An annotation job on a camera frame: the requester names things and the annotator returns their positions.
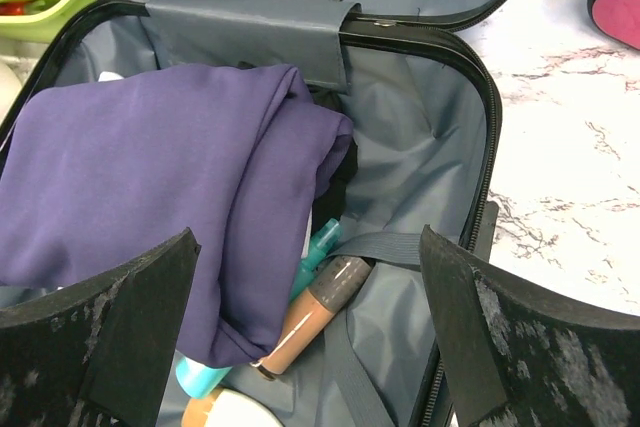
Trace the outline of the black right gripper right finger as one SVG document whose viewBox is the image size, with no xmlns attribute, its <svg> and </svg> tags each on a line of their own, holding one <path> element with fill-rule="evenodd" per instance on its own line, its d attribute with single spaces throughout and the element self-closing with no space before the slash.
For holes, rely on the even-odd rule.
<svg viewBox="0 0 640 427">
<path fill-rule="evenodd" d="M 459 425 L 638 425 L 638 317 L 497 268 L 430 227 L 420 258 Z"/>
</svg>

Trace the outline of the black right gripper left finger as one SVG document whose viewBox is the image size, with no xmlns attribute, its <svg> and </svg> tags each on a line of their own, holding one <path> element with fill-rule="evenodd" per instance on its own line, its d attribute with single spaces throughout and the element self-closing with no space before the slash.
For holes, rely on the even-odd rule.
<svg viewBox="0 0 640 427">
<path fill-rule="evenodd" d="M 199 252 L 185 229 L 123 265 L 3 308 L 2 425 L 155 425 Z"/>
</svg>

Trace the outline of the purple garment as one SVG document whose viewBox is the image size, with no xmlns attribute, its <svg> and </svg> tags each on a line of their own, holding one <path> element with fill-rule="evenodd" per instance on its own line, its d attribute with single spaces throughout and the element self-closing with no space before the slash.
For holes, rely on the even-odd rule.
<svg viewBox="0 0 640 427">
<path fill-rule="evenodd" d="M 201 251 L 178 350 L 213 367 L 262 358 L 352 133 L 291 65 L 183 64 L 43 90 L 1 174 L 1 281 L 71 285 L 190 229 Z"/>
</svg>

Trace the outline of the blue fish print suitcase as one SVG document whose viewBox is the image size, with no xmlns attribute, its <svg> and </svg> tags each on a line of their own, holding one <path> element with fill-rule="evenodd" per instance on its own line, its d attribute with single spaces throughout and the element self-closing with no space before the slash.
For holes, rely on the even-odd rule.
<svg viewBox="0 0 640 427">
<path fill-rule="evenodd" d="M 483 220 L 506 0 L 95 0 L 1 127 L 1 422 L 445 426 L 425 227 Z"/>
</svg>

